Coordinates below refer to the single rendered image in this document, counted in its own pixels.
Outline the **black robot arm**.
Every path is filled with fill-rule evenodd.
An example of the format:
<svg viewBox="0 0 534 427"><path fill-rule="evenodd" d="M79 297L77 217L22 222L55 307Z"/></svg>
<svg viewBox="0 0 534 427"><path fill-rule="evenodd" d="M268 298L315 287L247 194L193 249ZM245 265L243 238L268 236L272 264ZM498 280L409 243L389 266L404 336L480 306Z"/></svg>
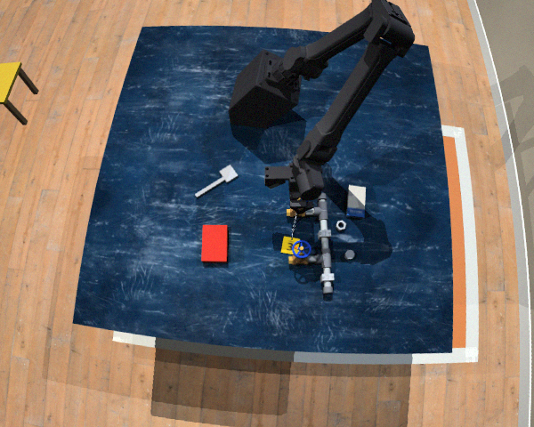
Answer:
<svg viewBox="0 0 534 427"><path fill-rule="evenodd" d="M264 184L268 188L288 181L289 192L299 192L302 200L311 201L321 195L324 189L321 165L334 156L346 126L361 103L388 64L397 55L404 58L415 41L415 34L398 5L387 0L371 0L366 9L320 40L305 47L290 47L284 59L265 62L264 80L295 92L299 75L307 81L318 78L328 67L330 58L364 38L368 41L365 52L325 116L296 150L293 163L264 167Z"/></svg>

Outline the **yellow tag with metal chain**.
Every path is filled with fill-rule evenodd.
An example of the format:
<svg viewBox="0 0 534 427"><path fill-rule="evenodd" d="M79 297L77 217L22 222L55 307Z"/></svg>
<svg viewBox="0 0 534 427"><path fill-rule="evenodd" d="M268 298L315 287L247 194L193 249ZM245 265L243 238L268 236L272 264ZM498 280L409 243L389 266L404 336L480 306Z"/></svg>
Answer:
<svg viewBox="0 0 534 427"><path fill-rule="evenodd" d="M292 253L292 246L296 241L299 241L299 238L290 238L290 237L284 237L281 252L286 254L293 254ZM298 253L297 249L294 249L295 253Z"/></svg>

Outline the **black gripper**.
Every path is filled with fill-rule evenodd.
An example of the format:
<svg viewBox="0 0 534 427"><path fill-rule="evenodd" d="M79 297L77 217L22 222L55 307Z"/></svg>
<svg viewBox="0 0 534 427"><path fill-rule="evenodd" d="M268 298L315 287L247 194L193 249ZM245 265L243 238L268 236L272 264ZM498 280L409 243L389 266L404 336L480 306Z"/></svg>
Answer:
<svg viewBox="0 0 534 427"><path fill-rule="evenodd" d="M303 214L307 210L313 208L313 202L306 202L305 200L297 200L301 198L299 192L289 192L290 197L290 208L295 210L298 214ZM303 208L302 211L299 211L298 208Z"/></svg>

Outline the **red rectangular block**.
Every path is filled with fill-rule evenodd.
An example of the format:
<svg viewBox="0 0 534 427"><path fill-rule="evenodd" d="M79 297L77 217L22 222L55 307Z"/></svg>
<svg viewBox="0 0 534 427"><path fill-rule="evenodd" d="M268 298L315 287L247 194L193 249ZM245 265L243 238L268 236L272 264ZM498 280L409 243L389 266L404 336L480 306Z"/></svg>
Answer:
<svg viewBox="0 0 534 427"><path fill-rule="evenodd" d="M202 262L227 263L228 226L203 225Z"/></svg>

